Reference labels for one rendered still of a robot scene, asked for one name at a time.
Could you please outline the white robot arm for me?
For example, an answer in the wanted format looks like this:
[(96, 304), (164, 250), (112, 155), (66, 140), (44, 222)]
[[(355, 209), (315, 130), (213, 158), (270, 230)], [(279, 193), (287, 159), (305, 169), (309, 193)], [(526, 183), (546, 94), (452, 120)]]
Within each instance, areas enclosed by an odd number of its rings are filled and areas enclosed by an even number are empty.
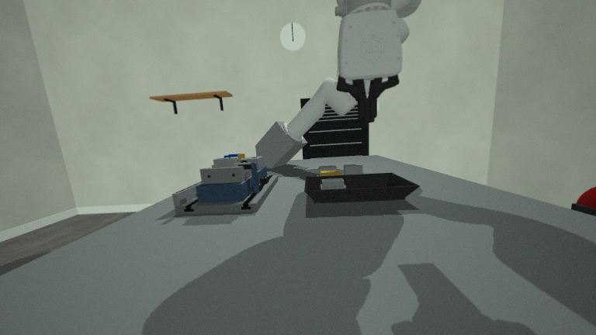
[[(382, 2), (388, 4), (391, 10), (397, 11), (400, 24), (401, 44), (408, 38), (410, 30), (403, 18), (414, 13), (421, 0), (336, 0), (335, 16), (343, 18), (353, 9), (361, 5)], [(337, 88), (337, 81), (333, 78), (325, 79), (313, 97), (288, 123), (283, 124), (284, 130), (294, 140), (301, 142), (303, 134), (324, 114), (325, 105), (329, 105), (338, 115), (348, 113), (358, 102), (347, 92), (340, 92)]]

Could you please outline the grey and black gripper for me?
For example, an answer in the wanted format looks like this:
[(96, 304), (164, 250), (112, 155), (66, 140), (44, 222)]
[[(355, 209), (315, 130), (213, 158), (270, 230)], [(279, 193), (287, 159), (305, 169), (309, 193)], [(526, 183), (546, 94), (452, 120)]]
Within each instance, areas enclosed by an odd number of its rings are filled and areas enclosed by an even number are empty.
[[(353, 9), (341, 19), (336, 89), (348, 92), (358, 102), (361, 123), (374, 122), (377, 98), (385, 89), (399, 84), (401, 70), (402, 45), (396, 10), (374, 2)], [(364, 84), (370, 84), (368, 98)]]

